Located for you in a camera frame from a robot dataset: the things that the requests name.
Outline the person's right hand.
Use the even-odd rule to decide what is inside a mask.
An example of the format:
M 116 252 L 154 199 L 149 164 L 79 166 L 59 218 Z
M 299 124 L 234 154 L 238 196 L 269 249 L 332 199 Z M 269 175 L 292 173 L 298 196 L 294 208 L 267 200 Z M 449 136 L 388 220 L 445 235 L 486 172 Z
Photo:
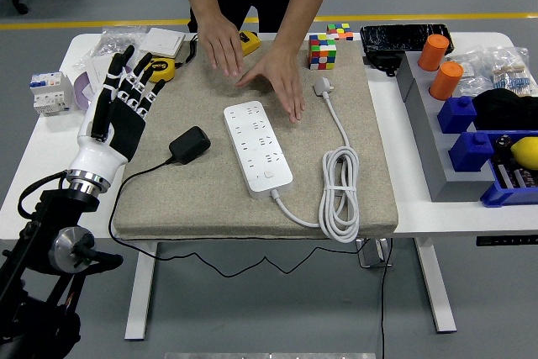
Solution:
M 237 77 L 243 70 L 243 50 L 238 29 L 219 11 L 197 16 L 198 41 L 209 64 L 226 77 Z

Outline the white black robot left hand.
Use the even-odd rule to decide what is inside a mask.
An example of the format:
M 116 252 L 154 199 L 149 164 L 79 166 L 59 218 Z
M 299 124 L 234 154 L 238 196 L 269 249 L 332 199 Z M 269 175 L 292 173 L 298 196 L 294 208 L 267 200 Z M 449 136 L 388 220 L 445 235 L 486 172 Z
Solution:
M 95 188 L 105 193 L 117 170 L 131 161 L 145 129 L 146 117 L 166 81 L 152 89 L 152 54 L 145 54 L 133 70 L 127 62 L 135 52 L 130 45 L 113 55 L 103 85 L 96 92 L 77 135 L 79 151 L 66 169 L 71 188 Z

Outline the person's left hand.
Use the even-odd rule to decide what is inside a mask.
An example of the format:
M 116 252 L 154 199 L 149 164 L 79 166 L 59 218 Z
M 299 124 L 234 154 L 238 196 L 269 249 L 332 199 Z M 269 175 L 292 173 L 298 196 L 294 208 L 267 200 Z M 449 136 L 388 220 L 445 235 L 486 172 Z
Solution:
M 255 77 L 265 77 L 272 85 L 289 121 L 297 123 L 303 117 L 305 101 L 298 72 L 298 51 L 274 43 L 271 49 L 236 83 L 242 87 Z

